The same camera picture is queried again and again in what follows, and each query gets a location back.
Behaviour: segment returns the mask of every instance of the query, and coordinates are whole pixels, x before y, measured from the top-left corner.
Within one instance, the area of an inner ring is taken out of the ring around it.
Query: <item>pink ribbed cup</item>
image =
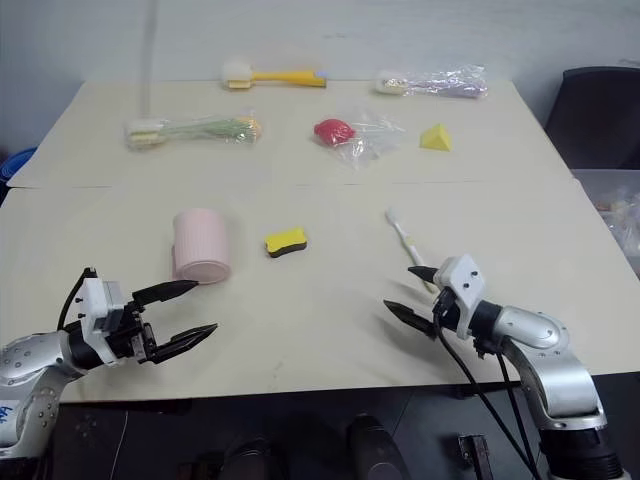
[[[191,208],[173,219],[173,257],[176,277],[216,283],[231,274],[229,242],[220,214]]]

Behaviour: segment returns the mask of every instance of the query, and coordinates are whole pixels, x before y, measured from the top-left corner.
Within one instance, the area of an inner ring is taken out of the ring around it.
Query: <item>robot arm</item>
[[[481,357],[502,352],[516,367],[551,478],[630,478],[609,443],[593,380],[571,351],[560,321],[483,300],[484,279],[468,255],[448,258],[440,269],[409,270],[441,289],[433,313],[442,327],[462,339],[472,336]],[[435,338],[431,322],[402,305],[385,304],[400,320]]]
[[[132,294],[125,303],[117,282],[85,269],[71,292],[59,330],[20,338],[0,353],[0,477],[30,478],[53,431],[64,387],[100,366],[160,363],[193,348],[217,325],[194,328],[158,346],[141,313],[145,305],[177,297],[192,281],[167,282]],[[63,326],[71,301],[78,320]]]

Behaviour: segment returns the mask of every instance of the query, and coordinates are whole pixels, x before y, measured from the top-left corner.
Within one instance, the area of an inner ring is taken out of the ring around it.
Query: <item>yellow sponge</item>
[[[307,237],[304,236],[302,227],[297,227],[286,232],[274,233],[265,239],[267,253],[276,258],[285,253],[304,250],[307,248]]]
[[[420,135],[420,146],[434,150],[451,151],[451,137],[441,123]]]

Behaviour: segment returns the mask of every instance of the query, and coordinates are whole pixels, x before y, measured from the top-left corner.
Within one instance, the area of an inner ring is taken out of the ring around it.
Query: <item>white table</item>
[[[85,84],[37,153],[11,181],[14,187],[113,186],[147,178],[189,185],[271,183],[391,184],[571,178],[539,124],[510,82],[469,99],[375,94],[369,82],[330,82],[326,89],[262,85],[228,92],[214,82],[153,86],[152,114],[160,117],[234,115],[255,110],[264,126],[254,148],[210,140],[169,143],[130,152],[123,125],[138,115],[138,87]],[[407,130],[399,148],[354,171],[312,141],[313,126],[354,107],[387,114]],[[417,148],[420,133],[443,123],[454,151]]]
[[[428,261],[471,253],[487,298],[557,316],[594,373],[640,368],[640,284],[573,180],[188,188],[14,189],[0,208],[0,338],[55,328],[86,265],[125,292],[170,278],[172,217],[192,206],[227,219],[233,275],[145,314],[160,341],[218,322],[162,365],[101,367],[65,401],[138,400],[464,382],[440,345],[382,305],[428,299],[383,212],[392,205]],[[266,256],[268,233],[302,225],[309,247]],[[481,381],[499,379],[456,343]]]

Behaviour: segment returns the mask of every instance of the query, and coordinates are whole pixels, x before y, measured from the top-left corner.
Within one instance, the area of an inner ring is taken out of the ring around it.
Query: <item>clear plastic bag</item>
[[[196,138],[225,142],[254,143],[262,127],[253,114],[236,117],[210,116],[191,120],[140,119],[125,126],[129,148],[141,150],[161,145],[169,140]]]
[[[435,73],[379,72],[375,89],[393,95],[430,93],[446,97],[480,98],[487,94],[484,67],[464,65],[457,70]]]
[[[356,109],[318,123],[314,133],[319,143],[357,170],[395,148],[405,130],[384,115]]]
[[[640,256],[640,193],[620,188],[605,195],[596,208],[624,254]]]

